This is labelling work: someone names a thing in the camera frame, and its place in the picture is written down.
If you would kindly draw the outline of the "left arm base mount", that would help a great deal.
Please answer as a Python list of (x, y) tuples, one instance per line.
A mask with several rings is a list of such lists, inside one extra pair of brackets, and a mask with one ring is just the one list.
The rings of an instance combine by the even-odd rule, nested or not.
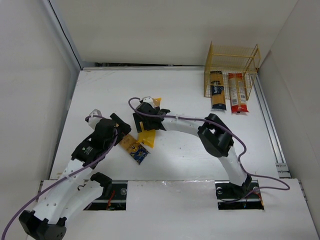
[(84, 211), (125, 211), (127, 206), (128, 181), (114, 180), (108, 195), (102, 195), (86, 206)]

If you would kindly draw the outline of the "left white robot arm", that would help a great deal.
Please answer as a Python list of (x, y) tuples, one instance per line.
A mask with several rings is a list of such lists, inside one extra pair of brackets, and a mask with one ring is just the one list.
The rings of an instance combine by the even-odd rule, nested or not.
[(23, 230), (35, 240), (63, 239), (71, 219), (112, 189), (113, 180), (93, 170), (130, 133), (131, 126), (115, 113), (109, 118), (91, 115), (86, 121), (93, 132), (75, 148), (60, 179), (45, 189), (47, 195), (32, 210), (19, 215)]

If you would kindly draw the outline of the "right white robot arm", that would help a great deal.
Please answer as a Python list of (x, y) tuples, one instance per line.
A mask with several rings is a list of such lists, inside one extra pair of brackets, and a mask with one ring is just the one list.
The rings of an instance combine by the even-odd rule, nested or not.
[(252, 178), (238, 160), (231, 131), (216, 114), (201, 119), (169, 113), (168, 109), (141, 102), (133, 113), (137, 131), (177, 131), (198, 137), (204, 149), (220, 161), (231, 184), (244, 188), (251, 183)]

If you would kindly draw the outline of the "red white spaghetti bag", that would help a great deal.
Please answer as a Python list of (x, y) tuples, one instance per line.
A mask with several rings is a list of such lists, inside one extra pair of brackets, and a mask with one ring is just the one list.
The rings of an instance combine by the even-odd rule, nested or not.
[(228, 73), (228, 88), (232, 113), (248, 113), (247, 96), (242, 73)]

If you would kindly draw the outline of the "dark blue spaghetti bag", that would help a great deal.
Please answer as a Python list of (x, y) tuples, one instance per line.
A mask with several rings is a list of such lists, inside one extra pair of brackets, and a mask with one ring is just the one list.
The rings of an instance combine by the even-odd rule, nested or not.
[(210, 94), (213, 110), (225, 111), (226, 99), (224, 90), (224, 79), (221, 71), (210, 71)]

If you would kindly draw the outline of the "yellow spaghetti bag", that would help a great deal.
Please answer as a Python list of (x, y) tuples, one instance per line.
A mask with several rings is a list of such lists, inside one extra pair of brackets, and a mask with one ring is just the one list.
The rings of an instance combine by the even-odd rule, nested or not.
[[(155, 102), (155, 107), (160, 107), (161, 98), (153, 98)], [(155, 139), (156, 139), (156, 131), (155, 130), (145, 130), (144, 124), (140, 121), (139, 126), (141, 127), (141, 132), (138, 133), (137, 142), (140, 144), (144, 144), (150, 148), (154, 147)]]

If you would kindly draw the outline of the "orange blue pasta bag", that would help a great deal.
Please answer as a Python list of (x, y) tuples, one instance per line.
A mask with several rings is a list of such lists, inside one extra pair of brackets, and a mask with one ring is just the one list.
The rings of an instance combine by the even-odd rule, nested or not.
[(150, 152), (141, 145), (132, 135), (126, 135), (119, 145), (140, 165)]

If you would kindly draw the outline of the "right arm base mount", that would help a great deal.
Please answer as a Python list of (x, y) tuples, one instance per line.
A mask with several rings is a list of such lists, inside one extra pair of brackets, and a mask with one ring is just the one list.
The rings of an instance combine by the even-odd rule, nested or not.
[(216, 181), (215, 194), (219, 210), (264, 210), (264, 203), (260, 192), (252, 192), (259, 187), (257, 180), (253, 180), (248, 190), (244, 192), (237, 185), (229, 181)]

